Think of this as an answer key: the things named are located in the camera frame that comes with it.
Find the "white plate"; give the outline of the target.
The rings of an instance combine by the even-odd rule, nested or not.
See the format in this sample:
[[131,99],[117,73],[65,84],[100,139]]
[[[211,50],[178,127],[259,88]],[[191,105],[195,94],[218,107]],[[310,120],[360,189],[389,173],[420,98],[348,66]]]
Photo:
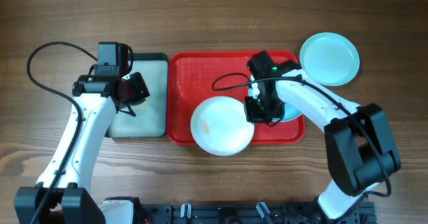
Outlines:
[[241,152],[255,132],[255,126],[246,119],[243,103],[227,96],[201,102],[191,116],[190,127],[197,145],[215,156]]

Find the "pale green plate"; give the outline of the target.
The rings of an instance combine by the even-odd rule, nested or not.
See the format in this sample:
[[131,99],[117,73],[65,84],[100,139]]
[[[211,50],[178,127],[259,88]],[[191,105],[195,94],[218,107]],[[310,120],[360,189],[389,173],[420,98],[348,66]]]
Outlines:
[[302,44],[299,59],[307,74],[325,86],[345,85],[360,69],[360,56],[354,44],[332,32],[309,37]]

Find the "green and yellow sponge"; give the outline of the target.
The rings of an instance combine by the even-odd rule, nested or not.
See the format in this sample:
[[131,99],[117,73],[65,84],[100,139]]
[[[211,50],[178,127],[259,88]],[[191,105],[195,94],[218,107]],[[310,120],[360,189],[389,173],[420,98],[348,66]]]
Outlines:
[[143,108],[146,108],[150,105],[150,102],[145,99],[139,103],[136,104],[122,104],[120,109],[121,110],[129,110],[131,109],[132,111],[136,112],[137,110],[142,110]]

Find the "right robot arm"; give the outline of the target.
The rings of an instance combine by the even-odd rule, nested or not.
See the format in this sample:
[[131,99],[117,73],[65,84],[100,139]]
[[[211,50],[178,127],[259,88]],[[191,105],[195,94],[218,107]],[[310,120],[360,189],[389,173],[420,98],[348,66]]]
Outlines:
[[275,64],[266,51],[247,62],[248,86],[256,96],[244,102],[247,121],[276,125],[291,104],[324,133],[328,170],[332,177],[318,196],[318,214],[338,223],[401,168],[401,159],[385,111],[377,104],[361,106],[316,83],[292,60]]

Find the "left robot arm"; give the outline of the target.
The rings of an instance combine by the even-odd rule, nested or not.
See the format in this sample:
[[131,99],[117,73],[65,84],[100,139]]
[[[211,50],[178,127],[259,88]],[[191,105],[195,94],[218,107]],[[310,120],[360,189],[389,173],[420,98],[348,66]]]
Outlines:
[[137,197],[90,195],[94,165],[103,138],[118,112],[135,117],[132,107],[149,97],[141,73],[133,72],[134,54],[124,43],[100,42],[96,64],[72,86],[72,103],[58,147],[34,187],[20,187],[14,200],[20,223],[143,223]]

